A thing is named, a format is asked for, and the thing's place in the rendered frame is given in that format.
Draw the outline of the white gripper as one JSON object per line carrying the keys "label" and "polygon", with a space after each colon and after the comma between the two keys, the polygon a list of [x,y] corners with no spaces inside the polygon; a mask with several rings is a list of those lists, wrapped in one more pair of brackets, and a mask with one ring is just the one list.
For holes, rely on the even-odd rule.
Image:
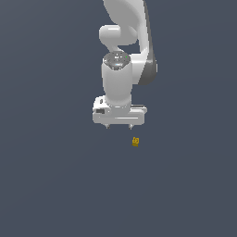
{"label": "white gripper", "polygon": [[112,106],[106,102],[104,95],[94,100],[93,122],[105,125],[107,129],[114,124],[127,124],[131,130],[135,125],[144,124],[144,115],[147,107],[144,105]]}

